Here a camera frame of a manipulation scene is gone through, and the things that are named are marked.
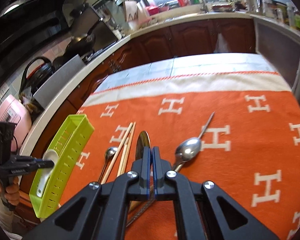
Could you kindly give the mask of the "left human hand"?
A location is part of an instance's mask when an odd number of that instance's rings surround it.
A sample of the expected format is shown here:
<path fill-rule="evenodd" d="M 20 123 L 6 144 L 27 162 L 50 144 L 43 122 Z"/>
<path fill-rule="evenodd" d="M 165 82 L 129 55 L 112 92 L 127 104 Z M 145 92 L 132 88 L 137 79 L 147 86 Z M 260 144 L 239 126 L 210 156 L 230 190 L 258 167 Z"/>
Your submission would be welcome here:
<path fill-rule="evenodd" d="M 4 194 L 7 201 L 14 206 L 17 206 L 20 202 L 20 193 L 19 193 L 18 182 L 19 182 L 19 178 L 14 177 L 12 184 L 10 186 L 6 187 L 6 189 L 4 189 L 0 183 L 0 197 L 2 194 Z"/>

